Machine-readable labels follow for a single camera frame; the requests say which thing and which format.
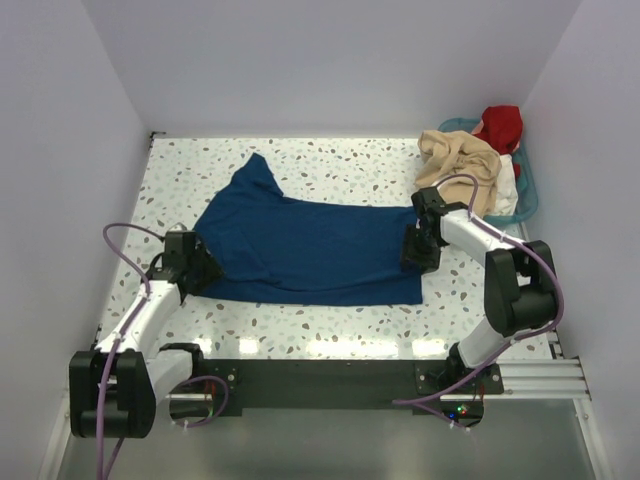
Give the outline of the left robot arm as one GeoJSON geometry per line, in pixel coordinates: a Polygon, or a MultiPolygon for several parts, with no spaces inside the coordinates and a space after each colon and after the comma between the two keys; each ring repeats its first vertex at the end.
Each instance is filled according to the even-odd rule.
{"type": "Polygon", "coordinates": [[[144,438],[157,405],[176,387],[200,390],[207,380],[196,343],[156,347],[156,338],[189,296],[224,272],[202,237],[170,230],[164,249],[143,272],[124,318],[101,342],[69,363],[71,432],[80,438],[144,438]]]}

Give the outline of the blue printed t shirt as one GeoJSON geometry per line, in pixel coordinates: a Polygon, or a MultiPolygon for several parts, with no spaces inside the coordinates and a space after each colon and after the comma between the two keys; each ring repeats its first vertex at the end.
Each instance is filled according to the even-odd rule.
{"type": "Polygon", "coordinates": [[[194,225],[224,276],[205,296],[318,306],[414,305],[421,273],[401,266],[409,207],[336,205],[284,195],[252,155],[194,225]]]}

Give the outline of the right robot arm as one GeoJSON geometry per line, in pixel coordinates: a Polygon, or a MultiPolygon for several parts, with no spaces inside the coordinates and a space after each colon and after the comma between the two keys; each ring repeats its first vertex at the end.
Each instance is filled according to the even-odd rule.
{"type": "Polygon", "coordinates": [[[466,204],[445,202],[435,187],[419,190],[411,201],[417,222],[405,230],[402,266],[433,273],[442,249],[453,245],[484,268],[483,318],[450,348],[435,377],[439,391],[466,393],[512,343],[537,335],[562,313],[551,249],[495,229],[466,204]]]}

